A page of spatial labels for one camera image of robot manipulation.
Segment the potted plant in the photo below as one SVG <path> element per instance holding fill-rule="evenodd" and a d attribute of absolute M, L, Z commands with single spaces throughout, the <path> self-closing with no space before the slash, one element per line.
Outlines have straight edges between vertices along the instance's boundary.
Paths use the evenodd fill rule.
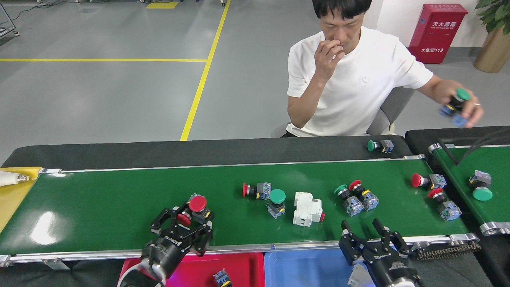
<path fill-rule="evenodd" d="M 510 0 L 480 0 L 475 9 L 486 8 L 478 13 L 487 33 L 475 68 L 487 73 L 497 73 L 510 58 Z"/>

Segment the plastic bin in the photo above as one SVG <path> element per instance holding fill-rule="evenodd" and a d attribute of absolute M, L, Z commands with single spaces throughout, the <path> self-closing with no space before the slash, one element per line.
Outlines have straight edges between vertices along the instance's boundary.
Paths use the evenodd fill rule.
<path fill-rule="evenodd" d="M 139 258 L 127 259 L 121 276 Z M 172 276 L 166 280 L 171 287 L 217 287 L 213 275 L 223 270 L 228 273 L 233 286 L 264 287 L 264 257 L 262 253 L 240 253 L 185 256 Z"/>
<path fill-rule="evenodd" d="M 348 286 L 352 266 L 340 248 L 267 252 L 266 287 Z"/>

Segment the black hair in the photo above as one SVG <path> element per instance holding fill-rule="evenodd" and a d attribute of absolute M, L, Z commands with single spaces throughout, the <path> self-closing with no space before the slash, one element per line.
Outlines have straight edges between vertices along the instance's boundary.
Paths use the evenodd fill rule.
<path fill-rule="evenodd" d="M 329 11 L 338 11 L 342 19 L 352 19 L 354 16 L 367 12 L 372 0 L 312 0 L 317 18 L 326 16 Z"/>

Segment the fire extinguisher box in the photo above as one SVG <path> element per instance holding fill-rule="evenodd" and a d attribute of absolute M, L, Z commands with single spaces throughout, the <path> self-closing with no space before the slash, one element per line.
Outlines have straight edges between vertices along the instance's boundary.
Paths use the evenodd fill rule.
<path fill-rule="evenodd" d="M 466 14 L 460 4 L 423 4 L 409 45 L 411 54 L 422 63 L 442 63 Z"/>

